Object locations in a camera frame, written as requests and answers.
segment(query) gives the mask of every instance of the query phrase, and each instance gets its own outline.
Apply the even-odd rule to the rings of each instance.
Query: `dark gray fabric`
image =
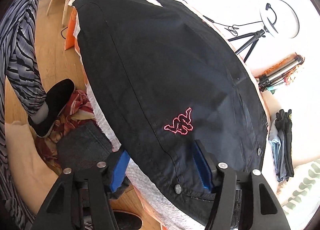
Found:
[[[97,125],[89,121],[59,140],[57,151],[62,169],[69,167],[73,171],[79,171],[105,161],[112,152],[112,145]],[[117,199],[129,184],[130,180],[125,177],[122,185],[110,195],[110,198]],[[88,200],[84,199],[83,205],[87,207]]]

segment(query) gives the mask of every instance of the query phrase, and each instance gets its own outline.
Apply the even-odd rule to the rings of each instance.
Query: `folded clothes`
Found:
[[[281,109],[276,113],[276,120],[272,123],[269,133],[278,182],[288,180],[294,175],[291,159],[291,128],[291,110],[284,112]]]

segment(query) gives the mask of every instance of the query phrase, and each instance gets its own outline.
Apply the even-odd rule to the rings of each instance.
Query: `red patterned cloth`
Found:
[[[89,120],[95,121],[88,96],[84,91],[76,90],[55,121],[50,135],[44,139],[36,138],[35,144],[40,157],[58,175],[62,169],[57,157],[57,142],[71,130]]]

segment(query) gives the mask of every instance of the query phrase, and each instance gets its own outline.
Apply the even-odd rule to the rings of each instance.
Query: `tripod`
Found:
[[[249,51],[247,52],[245,58],[244,58],[244,62],[247,61],[249,55],[251,54],[252,50],[254,49],[254,47],[256,46],[257,42],[259,41],[259,38],[260,37],[266,37],[265,35],[265,31],[263,29],[255,32],[255,33],[248,33],[248,34],[244,34],[244,35],[241,35],[241,36],[238,36],[238,37],[234,37],[234,38],[230,38],[228,39],[229,42],[231,41],[235,41],[235,40],[238,40],[238,39],[241,39],[241,38],[245,38],[245,37],[252,37],[250,38],[243,46],[241,46],[236,52],[235,54],[239,54],[241,53],[244,49],[246,49],[249,45],[251,45]]]

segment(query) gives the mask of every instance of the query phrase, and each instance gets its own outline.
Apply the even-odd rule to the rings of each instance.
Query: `beige fabric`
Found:
[[[36,215],[58,176],[38,155],[27,124],[5,124],[9,168],[19,195]]]

